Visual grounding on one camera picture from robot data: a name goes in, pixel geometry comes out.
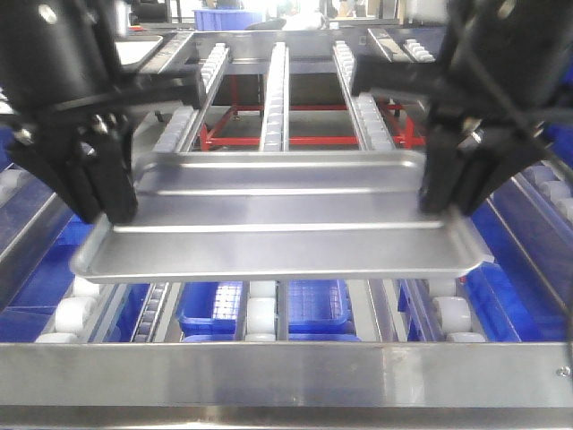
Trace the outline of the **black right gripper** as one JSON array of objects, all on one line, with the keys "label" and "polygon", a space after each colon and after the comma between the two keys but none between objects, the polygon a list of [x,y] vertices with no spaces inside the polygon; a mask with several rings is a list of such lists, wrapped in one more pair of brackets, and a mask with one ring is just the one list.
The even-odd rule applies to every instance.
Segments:
[{"label": "black right gripper", "polygon": [[[424,99],[456,111],[495,120],[509,120],[532,136],[534,125],[572,123],[565,107],[519,107],[490,80],[474,90],[453,82],[437,63],[389,62],[360,55],[350,78],[355,96],[379,91],[398,99]],[[419,191],[419,208],[440,213],[455,204],[469,216],[515,174],[543,158],[545,146],[518,133],[483,133],[473,146],[455,129],[434,126],[426,137],[426,160]]]}]

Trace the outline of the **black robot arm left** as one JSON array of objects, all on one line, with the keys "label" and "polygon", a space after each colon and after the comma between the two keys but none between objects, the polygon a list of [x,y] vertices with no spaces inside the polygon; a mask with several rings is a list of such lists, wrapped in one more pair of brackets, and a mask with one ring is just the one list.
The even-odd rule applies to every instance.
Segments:
[{"label": "black robot arm left", "polygon": [[206,101],[201,69],[124,69],[109,1],[4,1],[1,88],[13,130],[10,159],[51,188],[82,220],[133,219],[131,109]]}]

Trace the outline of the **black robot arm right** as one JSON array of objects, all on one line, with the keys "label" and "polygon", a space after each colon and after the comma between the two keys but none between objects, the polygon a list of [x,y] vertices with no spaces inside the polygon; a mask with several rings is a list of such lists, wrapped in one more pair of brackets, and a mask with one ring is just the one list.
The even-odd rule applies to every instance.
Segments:
[{"label": "black robot arm right", "polygon": [[572,4],[452,1],[448,13],[436,60],[358,56],[351,91],[426,102],[419,207],[469,215],[515,174],[556,159],[543,127],[572,122]]}]

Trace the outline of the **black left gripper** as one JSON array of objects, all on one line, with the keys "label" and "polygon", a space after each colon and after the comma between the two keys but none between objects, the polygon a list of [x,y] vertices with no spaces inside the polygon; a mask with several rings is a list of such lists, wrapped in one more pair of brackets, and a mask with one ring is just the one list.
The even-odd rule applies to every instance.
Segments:
[{"label": "black left gripper", "polygon": [[201,68],[181,73],[128,74],[112,90],[40,107],[18,107],[35,100],[23,73],[1,70],[1,84],[12,113],[2,120],[13,129],[7,146],[12,162],[52,189],[84,222],[106,213],[113,224],[131,221],[137,211],[133,187],[133,123],[129,109],[181,100],[202,108],[207,99]]}]

